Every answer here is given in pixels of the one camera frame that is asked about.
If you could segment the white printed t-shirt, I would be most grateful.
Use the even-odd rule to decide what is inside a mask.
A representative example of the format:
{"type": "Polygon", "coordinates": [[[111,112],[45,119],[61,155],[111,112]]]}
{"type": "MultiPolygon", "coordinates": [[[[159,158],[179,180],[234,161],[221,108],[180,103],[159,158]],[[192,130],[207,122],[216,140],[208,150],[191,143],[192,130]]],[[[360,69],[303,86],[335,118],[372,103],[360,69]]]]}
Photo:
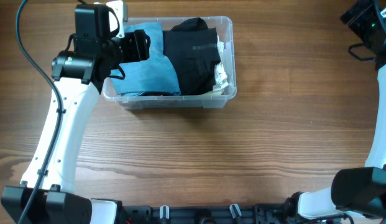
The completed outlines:
{"type": "Polygon", "coordinates": [[[219,36],[217,36],[217,48],[221,61],[214,68],[214,79],[215,84],[213,85],[213,91],[223,91],[226,87],[229,86],[227,81],[227,74],[223,65],[223,52],[224,52],[224,43],[220,41],[219,36]]]}

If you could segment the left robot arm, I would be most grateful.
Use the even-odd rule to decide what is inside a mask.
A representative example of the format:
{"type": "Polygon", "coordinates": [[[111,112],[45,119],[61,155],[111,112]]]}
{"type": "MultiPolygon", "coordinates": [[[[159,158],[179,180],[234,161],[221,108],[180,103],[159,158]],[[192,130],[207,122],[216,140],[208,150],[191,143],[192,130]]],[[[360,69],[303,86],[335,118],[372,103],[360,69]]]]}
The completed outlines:
{"type": "Polygon", "coordinates": [[[105,79],[122,63],[147,60],[150,38],[126,32],[122,1],[75,8],[76,31],[52,63],[52,88],[39,144],[17,187],[6,186],[1,204],[16,223],[131,223],[122,203],[75,194],[76,161],[83,133],[105,79]]]}

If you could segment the blue jeans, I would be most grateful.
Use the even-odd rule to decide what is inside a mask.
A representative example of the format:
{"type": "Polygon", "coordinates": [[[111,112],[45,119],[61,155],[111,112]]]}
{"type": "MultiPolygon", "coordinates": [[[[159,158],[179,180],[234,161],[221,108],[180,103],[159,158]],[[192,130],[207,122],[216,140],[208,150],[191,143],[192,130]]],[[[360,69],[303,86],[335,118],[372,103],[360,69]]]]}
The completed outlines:
{"type": "Polygon", "coordinates": [[[163,30],[159,22],[144,22],[125,26],[126,32],[143,30],[150,37],[149,58],[140,62],[120,64],[126,77],[113,78],[114,90],[118,95],[170,95],[181,94],[177,73],[167,56],[163,54],[163,30]]]}

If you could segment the clear plastic storage container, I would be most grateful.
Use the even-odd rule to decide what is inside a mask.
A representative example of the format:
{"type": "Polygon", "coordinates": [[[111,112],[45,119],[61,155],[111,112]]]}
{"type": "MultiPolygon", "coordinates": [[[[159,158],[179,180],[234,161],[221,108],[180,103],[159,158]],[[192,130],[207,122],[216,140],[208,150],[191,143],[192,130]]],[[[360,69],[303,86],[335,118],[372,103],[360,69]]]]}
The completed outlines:
{"type": "Polygon", "coordinates": [[[105,79],[102,89],[104,99],[115,102],[125,110],[145,108],[223,108],[237,93],[232,20],[227,16],[203,16],[208,27],[216,28],[219,40],[224,43],[221,62],[229,85],[220,95],[196,96],[121,96],[117,95],[110,79],[105,79]]]}

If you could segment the black garment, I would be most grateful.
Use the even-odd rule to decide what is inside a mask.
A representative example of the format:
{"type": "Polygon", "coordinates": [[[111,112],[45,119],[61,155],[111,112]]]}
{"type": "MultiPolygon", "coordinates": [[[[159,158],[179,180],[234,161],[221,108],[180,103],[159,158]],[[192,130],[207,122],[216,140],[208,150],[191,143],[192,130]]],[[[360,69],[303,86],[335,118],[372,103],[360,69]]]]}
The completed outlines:
{"type": "Polygon", "coordinates": [[[202,95],[213,89],[215,66],[221,62],[215,28],[200,17],[188,19],[164,31],[163,44],[182,95],[202,95]]]}

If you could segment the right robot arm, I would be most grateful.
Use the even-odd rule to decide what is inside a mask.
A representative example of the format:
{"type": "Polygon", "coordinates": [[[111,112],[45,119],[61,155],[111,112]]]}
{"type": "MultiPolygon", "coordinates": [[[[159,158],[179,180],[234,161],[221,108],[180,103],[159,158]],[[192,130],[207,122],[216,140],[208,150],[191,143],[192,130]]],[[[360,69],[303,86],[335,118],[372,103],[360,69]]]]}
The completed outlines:
{"type": "Polygon", "coordinates": [[[361,40],[349,50],[365,47],[374,62],[379,87],[375,133],[364,166],[340,170],[330,187],[315,192],[297,192],[274,210],[283,223],[326,223],[353,217],[379,219],[386,223],[386,6],[378,0],[357,1],[340,20],[361,40]]]}

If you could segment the cream cloth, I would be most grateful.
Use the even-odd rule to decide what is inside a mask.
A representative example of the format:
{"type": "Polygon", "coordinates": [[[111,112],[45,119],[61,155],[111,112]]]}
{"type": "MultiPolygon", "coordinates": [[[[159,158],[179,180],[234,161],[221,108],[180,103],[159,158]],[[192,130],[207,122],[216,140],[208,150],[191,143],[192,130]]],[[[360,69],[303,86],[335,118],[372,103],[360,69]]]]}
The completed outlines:
{"type": "Polygon", "coordinates": [[[202,96],[221,96],[223,93],[224,93],[224,90],[209,91],[207,93],[202,94],[202,96]]]}

